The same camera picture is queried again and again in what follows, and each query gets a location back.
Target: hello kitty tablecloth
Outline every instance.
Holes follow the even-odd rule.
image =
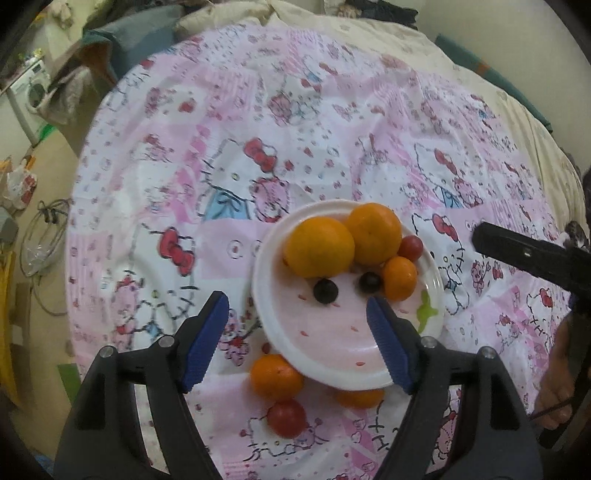
[[[444,284],[442,341],[497,349],[530,410],[564,293],[469,241],[482,220],[557,238],[528,158],[464,88],[287,27],[235,24],[189,38],[137,65],[102,102],[67,236],[81,373],[102,345],[143,348],[222,290],[228,324],[205,380],[187,395],[222,475],[371,479],[408,404],[400,389],[355,411],[308,381],[297,398],[309,427],[283,440],[248,388],[249,367],[272,351],[250,295],[257,250],[283,216],[337,198],[388,205],[423,239]],[[432,468],[447,458],[459,395],[450,390]],[[138,410],[150,459],[165,469],[142,389]]]

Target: orange fruit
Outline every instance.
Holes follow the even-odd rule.
[[[339,405],[345,408],[374,408],[384,399],[384,389],[360,392],[339,390],[335,395],[335,399]]]
[[[330,217],[308,218],[295,227],[283,247],[283,259],[299,277],[330,278],[347,271],[355,242],[346,227]]]
[[[285,401],[304,388],[304,376],[281,355],[265,355],[251,368],[251,385],[266,400]]]
[[[353,209],[345,220],[355,240],[355,261],[370,267],[384,263],[398,252],[402,226],[396,214],[379,203],[365,203]]]
[[[406,300],[417,286],[417,267],[408,258],[392,257],[382,269],[382,279],[389,300]]]

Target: beige bedsheet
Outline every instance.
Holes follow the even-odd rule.
[[[261,0],[212,5],[181,19],[177,31],[181,38],[185,38],[238,21],[263,25],[283,23],[311,28],[362,50],[389,54],[417,70],[438,73],[457,81],[483,97],[497,115],[506,119],[515,143],[531,159],[558,228],[563,229],[570,220],[577,220],[587,230],[583,189],[573,166],[542,124],[517,100],[476,73],[455,65],[420,32],[375,20],[315,15],[295,4],[311,9],[315,2]]]

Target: bed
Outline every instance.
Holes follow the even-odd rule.
[[[580,181],[545,128],[399,25],[271,0],[208,7],[177,31],[183,42],[104,98],[82,152],[67,240],[82,374],[102,345],[147,346],[225,290],[228,326],[187,396],[219,470],[233,480],[372,478],[408,404],[400,390],[357,411],[309,382],[298,398],[309,428],[286,441],[265,429],[268,406],[248,389],[252,361],[271,351],[249,295],[257,246],[297,206],[340,197],[385,203],[423,238],[446,293],[441,341],[492,345],[531,410],[567,298],[476,254],[469,238],[483,219],[548,241],[570,220],[585,225]],[[150,459],[165,469],[137,395]],[[449,453],[460,397],[450,390],[433,468]]]

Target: white plate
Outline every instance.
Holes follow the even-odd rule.
[[[330,200],[306,205],[281,219],[268,233],[256,256],[253,297],[267,338],[303,375],[341,390],[370,390],[392,384],[392,379],[365,317],[366,296],[356,291],[358,278],[367,269],[331,278],[339,287],[335,303],[325,306],[314,299],[315,280],[294,275],[283,263],[283,245],[302,221],[330,216],[344,220],[359,206],[350,200]],[[403,227],[403,235],[414,232]],[[435,338],[443,328],[443,285],[428,245],[415,263],[418,284],[403,302],[391,302],[400,317],[419,328],[417,308],[426,291],[437,313],[421,335]]]

